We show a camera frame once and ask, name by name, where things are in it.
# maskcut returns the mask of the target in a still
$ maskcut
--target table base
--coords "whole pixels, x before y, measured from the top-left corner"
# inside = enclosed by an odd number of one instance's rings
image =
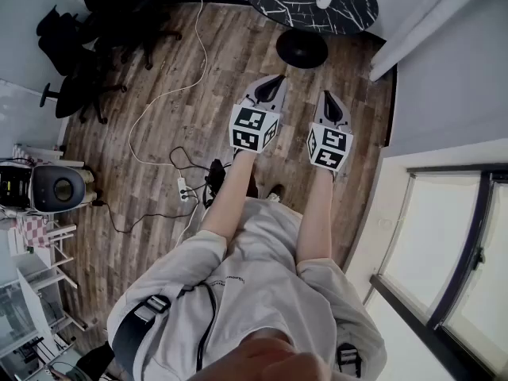
[[[297,29],[288,29],[281,34],[276,47],[284,62],[301,69],[318,67],[328,57],[328,47],[319,34]]]

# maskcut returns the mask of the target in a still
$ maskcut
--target foot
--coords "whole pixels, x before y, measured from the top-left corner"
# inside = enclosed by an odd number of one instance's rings
[[[271,202],[280,203],[281,199],[284,196],[284,191],[285,191],[284,186],[278,183],[270,190],[270,193],[267,196],[267,200]]]

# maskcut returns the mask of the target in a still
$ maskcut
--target leg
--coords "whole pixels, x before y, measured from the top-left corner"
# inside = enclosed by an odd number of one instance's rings
[[[81,121],[81,124],[84,123],[86,121],[86,118],[85,118],[85,113],[87,112],[88,110],[88,107],[90,107],[90,104],[91,102],[88,102],[87,104],[85,104],[83,106],[83,108],[81,109],[81,113],[79,114],[79,121]]]
[[[296,244],[296,263],[332,257],[333,175],[317,167]]]
[[[153,68],[152,53],[153,48],[156,46],[156,37],[149,36],[143,40],[144,57],[146,59],[146,65],[144,66],[147,70]]]
[[[203,219],[201,230],[225,237],[228,243],[231,241],[244,209],[245,195],[256,155],[253,152],[242,151],[234,159],[214,203]]]
[[[108,119],[107,118],[102,118],[102,114],[101,114],[101,104],[99,103],[99,100],[98,100],[98,97],[97,98],[94,98],[94,108],[95,108],[95,112],[97,113],[97,119],[98,119],[98,122],[101,123],[101,124],[107,124],[108,122]]]

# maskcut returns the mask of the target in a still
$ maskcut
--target wooden floor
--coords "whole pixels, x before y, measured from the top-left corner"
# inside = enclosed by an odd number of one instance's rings
[[[120,229],[130,227],[146,213],[184,214],[192,210],[192,202],[179,201],[178,172],[138,163],[130,154],[127,137],[151,100],[200,78],[205,55],[194,34],[198,10],[199,4],[194,3],[172,8],[167,28],[180,30],[183,39],[159,41],[151,71],[144,69],[141,50],[125,65],[117,62],[110,82],[124,83],[129,91],[102,98],[107,125],[97,122],[93,109],[84,125],[77,115],[69,123],[66,157],[84,160],[97,172],[98,187],[104,190],[104,199]],[[265,75],[284,74],[289,91],[281,128],[275,144],[258,157],[256,181],[264,196],[274,184],[285,185],[283,203],[302,212],[313,177],[306,150],[308,127],[319,93],[331,90],[351,110],[355,136],[333,198],[333,253],[342,265],[364,213],[387,132],[391,74],[376,83],[368,80],[369,62],[379,43],[369,36],[328,37],[325,64],[301,70],[284,63],[275,50],[284,27],[253,8],[206,4],[198,31],[208,53],[205,77],[196,87],[154,103],[133,131],[137,155],[151,162],[169,162],[170,150],[182,145],[197,164],[209,166],[214,158],[223,163],[231,161],[227,126],[233,104],[250,82]],[[185,158],[176,155],[184,165]],[[192,187],[204,182],[201,170],[184,171],[183,175]],[[202,212],[200,206],[190,233],[195,232]],[[86,333],[68,330],[65,335],[76,335],[77,348],[87,352],[105,340],[102,329],[113,304],[158,257],[173,248],[189,218],[174,221],[148,217],[131,235],[115,233],[105,206],[75,210],[64,219],[78,226],[76,236],[65,246],[75,261],[65,267],[80,287],[77,291],[65,287],[63,300],[73,314],[96,322]]]

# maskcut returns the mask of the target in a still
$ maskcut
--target black cable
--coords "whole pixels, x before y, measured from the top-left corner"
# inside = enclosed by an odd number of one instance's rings
[[[203,368],[203,353],[205,351],[205,343],[206,339],[208,338],[208,335],[210,333],[210,330],[212,329],[212,325],[214,324],[215,320],[215,314],[217,311],[217,303],[215,302],[215,296],[214,292],[212,291],[212,288],[210,288],[210,285],[207,283],[200,283],[199,285],[203,285],[206,290],[208,291],[208,296],[210,296],[210,303],[212,304],[212,311],[214,312],[214,315],[212,316],[212,320],[210,321],[210,324],[206,328],[205,334],[203,334],[203,337],[199,341],[198,345],[198,355],[196,356],[196,372],[201,371]]]
[[[92,205],[93,206],[103,206],[103,205],[106,205],[107,208],[108,208],[108,211],[110,212],[110,220],[111,220],[111,224],[113,225],[114,231],[116,231],[117,233],[130,234],[133,231],[134,226],[137,225],[140,221],[142,221],[145,217],[157,217],[158,216],[158,217],[164,217],[166,219],[177,219],[179,217],[191,216],[192,213],[196,210],[196,207],[198,207],[199,202],[196,202],[196,205],[194,206],[192,211],[190,213],[188,213],[188,214],[179,214],[177,216],[167,216],[166,214],[160,214],[160,213],[144,214],[143,216],[141,216],[139,219],[137,219],[134,222],[134,224],[130,227],[129,230],[119,230],[119,229],[117,229],[117,226],[114,224],[113,214],[111,213],[110,205],[108,205],[106,202],[104,202],[102,200],[94,200],[92,202]]]
[[[52,310],[52,312],[53,312],[53,316],[55,317],[55,321],[58,321],[58,318],[56,317],[56,312],[55,312],[55,310],[53,309],[53,306],[51,306],[51,303],[49,303],[46,299],[44,299],[44,298],[42,298],[42,297],[40,297],[40,298],[48,304],[49,308],[50,308],[50,309]]]
[[[177,149],[181,149],[183,151],[183,153],[185,154],[185,156],[187,157],[187,160],[189,161],[189,164],[190,166],[188,167],[177,167],[176,164],[175,164],[175,161],[171,158],[171,156],[173,155],[173,152],[175,152]],[[183,171],[184,169],[189,169],[189,168],[199,168],[199,169],[204,169],[205,171],[208,171],[210,172],[210,169],[207,168],[207,167],[203,167],[202,165],[197,165],[195,163],[193,163],[191,161],[191,158],[189,157],[189,154],[187,154],[187,151],[185,151],[185,148],[182,147],[181,145],[179,145],[178,147],[174,147],[171,152],[169,153],[169,160],[171,161],[171,163],[173,164],[173,166],[178,169],[179,171]]]
[[[11,161],[18,161],[18,160],[24,160],[30,162],[30,164],[35,167],[35,161],[31,160],[30,158],[7,158],[5,160],[1,160],[0,164],[3,164],[4,162],[11,162]]]
[[[187,189],[187,190],[183,190],[184,192],[192,192],[192,191],[197,191],[198,189],[201,189],[202,187],[204,187],[206,185],[206,183],[203,183],[200,187],[193,187],[191,189]]]
[[[78,370],[82,375],[83,375],[83,381],[87,381],[87,375],[81,371],[79,368],[73,366],[72,364],[69,364],[69,363],[65,363],[64,361],[53,361],[50,365],[53,366],[53,364],[66,364],[68,365],[69,367],[72,367],[74,368],[75,370]]]

